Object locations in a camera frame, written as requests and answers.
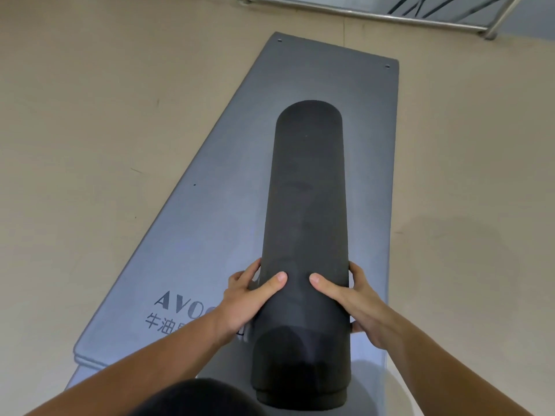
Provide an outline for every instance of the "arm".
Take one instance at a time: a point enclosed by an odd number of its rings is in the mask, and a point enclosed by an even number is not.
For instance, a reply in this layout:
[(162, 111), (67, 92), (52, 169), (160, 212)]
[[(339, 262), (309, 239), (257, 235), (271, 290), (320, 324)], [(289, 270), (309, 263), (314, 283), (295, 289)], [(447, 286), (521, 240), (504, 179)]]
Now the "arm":
[(212, 312), (108, 366), (28, 416), (127, 415), (165, 387), (196, 377), (218, 349), (285, 286), (287, 275), (281, 272), (258, 289), (248, 291), (259, 267), (260, 259), (244, 272), (233, 274), (224, 299)]
[(353, 289), (337, 286), (316, 273), (311, 274), (310, 282), (354, 317), (354, 331), (366, 332), (374, 346), (387, 350), (426, 416), (530, 416), (388, 307), (359, 266), (350, 263), (349, 270), (355, 280)]

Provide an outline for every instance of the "black foam roller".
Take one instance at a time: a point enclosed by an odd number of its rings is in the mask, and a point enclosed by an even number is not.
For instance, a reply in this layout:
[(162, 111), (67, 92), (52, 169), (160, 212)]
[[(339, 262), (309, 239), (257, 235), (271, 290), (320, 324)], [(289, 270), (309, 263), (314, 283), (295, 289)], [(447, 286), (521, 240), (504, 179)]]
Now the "black foam roller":
[(349, 315), (314, 289), (313, 272), (349, 285), (343, 122), (332, 105), (289, 106), (277, 119), (259, 283), (285, 271), (285, 287), (253, 321), (257, 399), (326, 410), (347, 399)]

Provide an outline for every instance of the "beige floor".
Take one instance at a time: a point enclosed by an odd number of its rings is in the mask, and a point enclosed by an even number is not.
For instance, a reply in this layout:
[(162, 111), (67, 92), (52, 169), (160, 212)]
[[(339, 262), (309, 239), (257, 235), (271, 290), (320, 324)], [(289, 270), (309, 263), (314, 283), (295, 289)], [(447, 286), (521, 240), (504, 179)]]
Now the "beige floor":
[[(0, 403), (72, 347), (274, 31), (398, 58), (390, 302), (555, 408), (555, 45), (235, 0), (0, 0)], [(390, 365), (391, 415), (418, 414)]]

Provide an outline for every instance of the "forearm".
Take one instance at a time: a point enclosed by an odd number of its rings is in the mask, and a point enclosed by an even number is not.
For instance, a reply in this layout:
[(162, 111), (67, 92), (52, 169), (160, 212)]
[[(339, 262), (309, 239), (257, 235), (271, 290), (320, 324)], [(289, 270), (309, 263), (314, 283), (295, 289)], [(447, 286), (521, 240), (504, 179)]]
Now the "forearm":
[(206, 314), (54, 397), (28, 416), (127, 415), (156, 392), (198, 374), (222, 344), (217, 324), (215, 314)]
[(426, 416), (530, 415), (396, 313), (384, 344)]

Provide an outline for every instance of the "hand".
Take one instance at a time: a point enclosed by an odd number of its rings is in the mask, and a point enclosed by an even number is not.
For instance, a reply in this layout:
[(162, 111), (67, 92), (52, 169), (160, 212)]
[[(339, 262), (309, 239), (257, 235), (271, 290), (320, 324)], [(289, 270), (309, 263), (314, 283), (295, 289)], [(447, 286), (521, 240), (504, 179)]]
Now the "hand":
[(353, 289), (337, 286), (318, 273), (312, 273), (309, 280), (317, 291), (338, 301), (353, 316), (352, 332), (364, 331), (374, 346), (385, 349), (384, 334), (394, 312), (368, 284), (362, 268), (349, 261), (349, 270), (355, 281)]
[(218, 330), (229, 343), (239, 329), (252, 320), (258, 310), (287, 282), (287, 274), (279, 272), (259, 288), (249, 291), (249, 282), (260, 267), (260, 258), (245, 271), (232, 274), (227, 282), (224, 299), (212, 311), (218, 316)]

